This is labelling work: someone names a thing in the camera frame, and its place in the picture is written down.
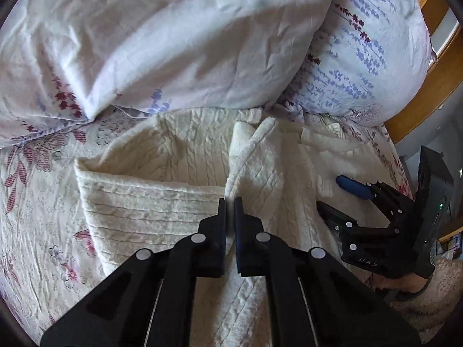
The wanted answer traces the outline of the person's right hand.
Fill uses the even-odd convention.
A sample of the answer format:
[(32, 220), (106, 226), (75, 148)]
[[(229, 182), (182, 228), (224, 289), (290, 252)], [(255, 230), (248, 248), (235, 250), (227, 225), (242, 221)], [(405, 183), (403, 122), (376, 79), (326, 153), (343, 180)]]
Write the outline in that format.
[(399, 279), (388, 279), (379, 274), (373, 274), (372, 284), (375, 288), (392, 289), (408, 293), (418, 293), (425, 288), (428, 280), (415, 273), (409, 273)]

